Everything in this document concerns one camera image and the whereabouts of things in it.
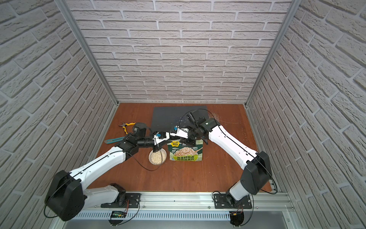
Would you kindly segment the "white patterned breakfast bowl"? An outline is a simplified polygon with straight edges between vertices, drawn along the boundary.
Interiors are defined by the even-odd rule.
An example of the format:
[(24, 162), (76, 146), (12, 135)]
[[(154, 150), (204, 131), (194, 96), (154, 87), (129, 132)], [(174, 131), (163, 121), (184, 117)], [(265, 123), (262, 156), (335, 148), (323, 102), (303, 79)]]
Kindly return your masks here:
[(163, 164), (166, 161), (166, 158), (167, 158), (167, 153), (164, 149), (161, 149), (157, 152), (151, 151), (149, 153), (149, 161), (153, 165), (159, 166), (159, 165)]

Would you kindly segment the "green oats bag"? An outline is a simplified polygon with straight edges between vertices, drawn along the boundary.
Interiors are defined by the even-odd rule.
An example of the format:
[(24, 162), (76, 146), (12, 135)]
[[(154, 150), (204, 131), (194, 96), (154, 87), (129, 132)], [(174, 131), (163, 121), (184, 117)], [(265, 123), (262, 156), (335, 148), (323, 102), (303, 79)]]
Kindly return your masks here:
[(194, 147), (189, 147), (186, 143), (172, 141), (168, 143), (171, 161), (202, 161), (203, 159), (203, 140), (196, 140)]

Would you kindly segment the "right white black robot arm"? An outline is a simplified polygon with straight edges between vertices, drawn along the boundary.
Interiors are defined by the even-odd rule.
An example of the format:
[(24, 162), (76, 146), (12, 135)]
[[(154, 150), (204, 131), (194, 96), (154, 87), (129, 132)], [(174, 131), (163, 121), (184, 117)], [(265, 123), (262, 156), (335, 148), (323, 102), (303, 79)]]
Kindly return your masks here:
[(206, 119), (198, 114), (197, 110), (193, 110), (186, 115), (192, 125), (188, 140), (210, 140), (230, 155), (243, 170), (240, 180), (226, 192), (227, 201), (233, 205), (249, 194), (256, 195), (272, 179), (268, 154), (264, 151), (258, 153), (241, 143), (216, 119)]

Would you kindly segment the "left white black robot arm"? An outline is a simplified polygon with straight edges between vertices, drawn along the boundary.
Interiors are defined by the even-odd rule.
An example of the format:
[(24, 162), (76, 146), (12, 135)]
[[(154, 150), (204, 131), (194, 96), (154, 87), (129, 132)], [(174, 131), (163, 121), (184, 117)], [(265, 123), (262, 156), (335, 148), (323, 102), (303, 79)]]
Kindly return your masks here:
[(92, 206), (128, 207), (125, 189), (118, 184), (103, 188), (88, 187), (113, 167), (133, 157), (140, 148), (159, 150), (170, 134), (154, 132), (146, 136), (146, 125), (136, 123), (133, 131), (103, 155), (70, 172), (59, 171), (53, 177), (45, 198), (45, 206), (63, 221), (69, 221), (83, 209)]

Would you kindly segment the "teal utility knife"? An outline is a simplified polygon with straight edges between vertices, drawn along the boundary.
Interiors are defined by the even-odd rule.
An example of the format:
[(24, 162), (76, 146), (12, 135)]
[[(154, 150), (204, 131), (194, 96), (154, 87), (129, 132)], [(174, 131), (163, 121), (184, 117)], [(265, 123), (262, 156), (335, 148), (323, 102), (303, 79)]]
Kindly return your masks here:
[(124, 139), (123, 137), (119, 137), (119, 138), (113, 138), (113, 139), (107, 139), (104, 141), (105, 144), (113, 144), (113, 143), (117, 143), (119, 141), (122, 141)]

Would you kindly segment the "left controller board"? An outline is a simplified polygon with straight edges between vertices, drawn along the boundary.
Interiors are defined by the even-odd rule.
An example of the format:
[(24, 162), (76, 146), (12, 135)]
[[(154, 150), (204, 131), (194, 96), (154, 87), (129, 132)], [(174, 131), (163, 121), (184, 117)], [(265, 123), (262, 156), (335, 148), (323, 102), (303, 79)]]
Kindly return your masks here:
[(123, 223), (127, 213), (124, 211), (112, 211), (109, 219), (109, 223), (112, 226), (118, 226)]

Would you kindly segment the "controller board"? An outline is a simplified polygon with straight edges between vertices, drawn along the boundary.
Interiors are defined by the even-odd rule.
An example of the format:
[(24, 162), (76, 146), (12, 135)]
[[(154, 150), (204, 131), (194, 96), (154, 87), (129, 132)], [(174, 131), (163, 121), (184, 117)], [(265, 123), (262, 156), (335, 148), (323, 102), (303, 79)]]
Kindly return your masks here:
[(229, 212), (230, 224), (234, 227), (239, 227), (243, 224), (245, 219), (245, 214), (242, 211)]
[(124, 211), (112, 211), (109, 219), (109, 223), (112, 226), (118, 226), (123, 223), (127, 213)]

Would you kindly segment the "right controller board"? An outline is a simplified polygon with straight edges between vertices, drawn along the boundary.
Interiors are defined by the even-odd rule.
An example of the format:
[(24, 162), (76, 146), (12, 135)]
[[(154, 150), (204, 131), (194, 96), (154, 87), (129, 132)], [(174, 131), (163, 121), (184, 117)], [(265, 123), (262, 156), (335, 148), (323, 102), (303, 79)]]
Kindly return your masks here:
[(245, 214), (242, 211), (229, 212), (230, 224), (234, 227), (239, 227), (243, 224), (245, 219)]

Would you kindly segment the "yellow handled pliers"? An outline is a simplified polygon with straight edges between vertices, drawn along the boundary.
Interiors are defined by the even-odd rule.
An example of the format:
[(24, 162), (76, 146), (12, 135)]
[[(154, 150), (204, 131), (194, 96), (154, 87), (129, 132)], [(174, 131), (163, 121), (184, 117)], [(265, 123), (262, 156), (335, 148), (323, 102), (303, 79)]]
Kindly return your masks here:
[(134, 126), (136, 123), (135, 122), (131, 122), (131, 123), (125, 123), (123, 122), (122, 124), (118, 125), (119, 127), (122, 127), (125, 134), (127, 135), (128, 134), (128, 131), (127, 131), (127, 127), (132, 127)]

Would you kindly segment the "grey network switch box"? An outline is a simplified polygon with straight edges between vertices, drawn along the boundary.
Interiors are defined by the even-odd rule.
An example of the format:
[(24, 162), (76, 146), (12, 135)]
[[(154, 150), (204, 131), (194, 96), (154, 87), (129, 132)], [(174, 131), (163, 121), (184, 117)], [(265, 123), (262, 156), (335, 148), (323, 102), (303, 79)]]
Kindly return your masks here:
[(177, 125), (181, 127), (193, 127), (188, 121), (185, 113), (198, 109), (196, 118), (205, 117), (208, 119), (207, 106), (162, 106), (153, 110), (151, 129), (154, 132), (170, 132), (171, 128)]

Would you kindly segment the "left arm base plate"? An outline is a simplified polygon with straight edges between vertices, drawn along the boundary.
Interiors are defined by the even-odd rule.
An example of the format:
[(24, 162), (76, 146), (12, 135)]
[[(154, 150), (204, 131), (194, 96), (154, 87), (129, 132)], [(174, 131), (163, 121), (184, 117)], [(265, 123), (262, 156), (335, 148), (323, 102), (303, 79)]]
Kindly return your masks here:
[(101, 208), (132, 208), (137, 209), (141, 193), (124, 193), (119, 194), (117, 199), (112, 203), (101, 204)]

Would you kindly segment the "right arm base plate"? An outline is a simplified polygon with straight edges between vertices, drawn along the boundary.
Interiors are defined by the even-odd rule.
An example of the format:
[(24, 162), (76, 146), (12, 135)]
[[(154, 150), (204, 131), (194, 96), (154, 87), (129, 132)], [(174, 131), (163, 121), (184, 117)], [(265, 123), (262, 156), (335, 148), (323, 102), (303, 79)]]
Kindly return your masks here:
[(233, 197), (228, 196), (226, 193), (214, 192), (212, 193), (212, 199), (214, 207), (216, 209), (252, 209), (252, 201), (250, 195), (244, 196), (240, 200), (235, 200)]

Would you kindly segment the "aluminium front rail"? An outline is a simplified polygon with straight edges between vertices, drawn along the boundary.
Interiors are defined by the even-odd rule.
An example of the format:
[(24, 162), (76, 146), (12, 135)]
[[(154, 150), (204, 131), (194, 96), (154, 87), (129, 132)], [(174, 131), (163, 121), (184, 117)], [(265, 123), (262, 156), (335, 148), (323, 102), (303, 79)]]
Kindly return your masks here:
[[(295, 208), (286, 193), (274, 195), (259, 192), (250, 195), (252, 209), (254, 211), (294, 211)], [(101, 202), (86, 202), (85, 209), (101, 208)], [(140, 210), (162, 211), (207, 211), (207, 210), (240, 210), (240, 209), (216, 209), (214, 207), (211, 192), (141, 192), (139, 200)]]

